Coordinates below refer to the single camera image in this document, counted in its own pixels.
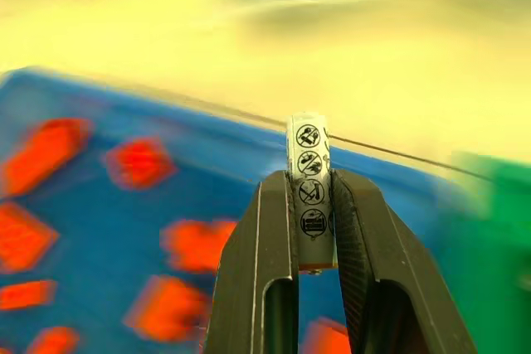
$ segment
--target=printed icon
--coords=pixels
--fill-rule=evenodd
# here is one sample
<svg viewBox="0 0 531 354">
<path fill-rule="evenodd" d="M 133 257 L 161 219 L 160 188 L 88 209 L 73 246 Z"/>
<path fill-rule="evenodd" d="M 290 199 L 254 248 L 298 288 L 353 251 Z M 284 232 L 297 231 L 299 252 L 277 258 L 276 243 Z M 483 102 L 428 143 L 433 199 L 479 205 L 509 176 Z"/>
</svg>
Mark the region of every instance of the printed icon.
<svg viewBox="0 0 531 354">
<path fill-rule="evenodd" d="M 306 205 L 318 205 L 324 199 L 324 187 L 317 180 L 306 180 L 300 184 L 299 198 Z"/>
<path fill-rule="evenodd" d="M 300 217 L 300 228 L 313 238 L 322 235 L 326 231 L 326 226 L 326 217 L 319 209 L 309 209 Z"/>
<path fill-rule="evenodd" d="M 313 148 L 321 141 L 319 130 L 312 124 L 305 124 L 297 130 L 297 143 L 303 148 Z"/>
<path fill-rule="evenodd" d="M 314 151 L 306 151 L 300 154 L 297 167 L 306 176 L 315 176 L 321 172 L 323 162 L 321 161 L 321 157 Z"/>
</svg>

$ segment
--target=yellow table surface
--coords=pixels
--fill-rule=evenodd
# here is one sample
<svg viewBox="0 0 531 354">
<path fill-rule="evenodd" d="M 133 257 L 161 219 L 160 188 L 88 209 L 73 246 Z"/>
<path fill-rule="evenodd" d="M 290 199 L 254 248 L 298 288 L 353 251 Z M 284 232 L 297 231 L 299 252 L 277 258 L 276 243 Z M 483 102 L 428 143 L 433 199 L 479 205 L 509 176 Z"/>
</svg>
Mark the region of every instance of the yellow table surface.
<svg viewBox="0 0 531 354">
<path fill-rule="evenodd" d="M 366 2 L 279 32 L 212 24 L 213 0 L 0 0 L 0 71 L 39 65 L 281 120 L 313 110 L 338 136 L 440 162 L 530 162 L 531 7 L 468 2 Z"/>
</svg>

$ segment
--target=blue surface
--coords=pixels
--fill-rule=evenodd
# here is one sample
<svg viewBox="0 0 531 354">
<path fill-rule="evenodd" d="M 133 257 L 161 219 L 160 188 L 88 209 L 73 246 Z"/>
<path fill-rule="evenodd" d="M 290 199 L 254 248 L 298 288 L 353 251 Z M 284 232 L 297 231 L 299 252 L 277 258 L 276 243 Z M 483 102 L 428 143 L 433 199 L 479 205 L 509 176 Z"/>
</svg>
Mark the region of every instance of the blue surface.
<svg viewBox="0 0 531 354">
<path fill-rule="evenodd" d="M 33 70 L 11 73 L 0 89 L 0 161 L 46 119 L 82 117 L 95 124 L 87 151 L 18 200 L 61 238 L 37 269 L 0 276 L 0 285 L 46 278 L 59 288 L 50 307 L 0 313 L 0 345 L 20 352 L 42 328 L 62 325 L 80 332 L 79 353 L 192 352 L 190 344 L 142 341 L 123 324 L 151 275 L 177 275 L 212 292 L 212 277 L 167 266 L 159 232 L 182 218 L 239 219 L 256 184 L 286 168 L 285 136 L 101 89 Z M 163 140 L 179 172 L 149 191 L 123 191 L 109 179 L 102 157 L 145 135 Z M 436 249 L 435 188 L 441 181 L 337 148 L 331 158 L 332 167 L 370 177 L 425 245 Z M 300 339 L 317 317 L 344 322 L 337 271 L 302 276 L 300 289 Z"/>
</svg>

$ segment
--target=white cylinder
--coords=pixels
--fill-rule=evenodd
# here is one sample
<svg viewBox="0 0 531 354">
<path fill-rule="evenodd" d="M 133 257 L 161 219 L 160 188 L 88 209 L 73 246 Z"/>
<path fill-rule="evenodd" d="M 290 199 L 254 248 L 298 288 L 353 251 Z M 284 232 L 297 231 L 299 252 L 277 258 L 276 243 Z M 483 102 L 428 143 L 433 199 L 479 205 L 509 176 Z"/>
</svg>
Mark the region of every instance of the white cylinder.
<svg viewBox="0 0 531 354">
<path fill-rule="evenodd" d="M 299 269 L 337 267 L 326 119 L 293 115 L 288 122 L 288 162 L 295 202 Z"/>
</svg>

